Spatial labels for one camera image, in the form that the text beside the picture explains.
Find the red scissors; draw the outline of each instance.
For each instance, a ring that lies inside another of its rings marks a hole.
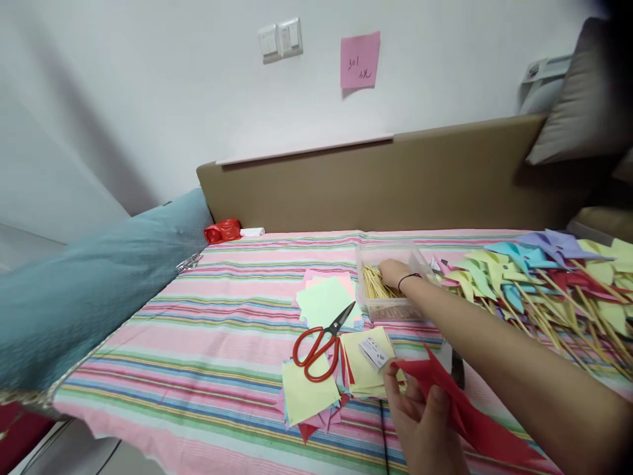
[[[328,379],[330,376],[332,376],[332,373],[334,373],[334,369],[336,368],[336,365],[338,365],[338,350],[341,346],[341,340],[339,340],[338,338],[338,331],[341,329],[341,327],[345,323],[345,320],[347,320],[347,317],[349,317],[349,314],[351,313],[351,310],[354,308],[355,304],[356,304],[355,301],[349,304],[347,308],[343,310],[338,315],[338,317],[335,318],[332,324],[326,329],[324,329],[323,327],[315,327],[313,329],[309,329],[308,331],[303,332],[301,336],[295,342],[295,346],[292,348],[292,359],[295,360],[295,364],[297,366],[305,368],[303,372],[305,374],[305,377],[308,379],[308,381],[312,381],[313,383],[320,383],[321,381],[325,381],[326,379]],[[308,336],[311,333],[316,333],[316,332],[319,332],[319,334],[318,334],[318,337],[316,338],[315,344],[313,345],[312,349],[308,353],[308,356],[305,358],[305,360],[300,362],[298,352],[299,352],[299,347],[301,345],[301,342],[306,336]],[[330,340],[325,345],[323,345],[323,347],[319,350],[318,345],[321,343],[321,340],[323,339],[323,335],[325,335],[326,333],[329,333],[332,336],[330,337]],[[334,358],[332,359],[332,365],[330,366],[330,369],[322,376],[318,376],[318,377],[312,376],[309,373],[310,367],[332,345],[334,345]]]

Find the stack of paper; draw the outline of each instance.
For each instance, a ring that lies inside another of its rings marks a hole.
[[[389,357],[395,358],[394,349],[383,327],[369,331],[345,333],[341,335],[341,359],[343,360],[343,381],[349,393],[356,398],[385,398],[382,372],[367,361],[359,348],[359,343],[371,338]],[[398,380],[406,381],[402,371],[398,372]]]
[[[311,367],[314,374],[328,371],[331,358],[323,355]],[[312,383],[305,377],[304,369],[294,361],[286,361],[282,366],[284,388],[279,394],[275,408],[284,414],[286,428],[299,426],[303,441],[318,429],[328,433],[330,425],[341,422],[340,409],[349,396],[339,394],[336,380],[342,384],[341,371],[321,383]]]
[[[310,280],[305,280],[305,289],[297,293],[297,303],[301,308],[301,320],[308,328],[329,327],[334,319],[356,299],[355,284],[348,272],[323,278],[308,270]],[[363,326],[363,314],[358,303],[354,305],[343,329]]]

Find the plastic container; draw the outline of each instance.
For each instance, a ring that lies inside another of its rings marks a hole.
[[[365,294],[363,267],[378,267],[385,259],[396,259],[408,264],[412,272],[439,285],[428,262],[422,257],[413,241],[391,241],[356,245],[356,270],[358,272],[358,301],[367,308],[369,319],[377,321],[424,320],[420,311],[414,308],[407,298],[371,299]]]

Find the hand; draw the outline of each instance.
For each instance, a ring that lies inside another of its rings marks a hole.
[[[378,266],[382,281],[386,286],[398,288],[400,279],[411,274],[411,269],[405,263],[401,263],[395,259],[387,259]]]
[[[383,373],[384,387],[409,474],[469,474],[460,437],[447,427],[448,395],[439,386],[433,386],[425,403],[413,378],[407,379],[406,394],[400,394],[397,372],[398,367],[389,363]]]

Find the headboard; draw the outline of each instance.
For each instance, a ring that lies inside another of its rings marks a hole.
[[[563,228],[613,161],[529,166],[524,115],[258,162],[198,167],[216,221],[267,232]]]

